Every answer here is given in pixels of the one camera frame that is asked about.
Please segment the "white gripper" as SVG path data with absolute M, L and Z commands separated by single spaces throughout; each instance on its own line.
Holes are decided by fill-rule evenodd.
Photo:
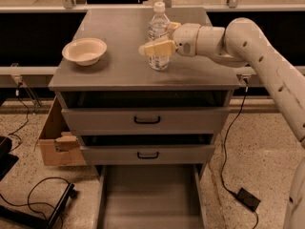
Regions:
M 171 22 L 173 41 L 170 39 L 157 39 L 148 42 L 138 48 L 141 55 L 147 56 L 171 56 L 175 51 L 182 56 L 196 56 L 196 40 L 199 24 L 183 24 Z

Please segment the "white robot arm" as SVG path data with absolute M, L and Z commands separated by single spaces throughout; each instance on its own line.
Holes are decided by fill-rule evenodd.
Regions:
M 154 39 L 138 51 L 147 56 L 206 56 L 233 68 L 251 66 L 305 147 L 305 76 L 271 45 L 254 21 L 237 18 L 225 28 L 175 23 L 171 35 Z

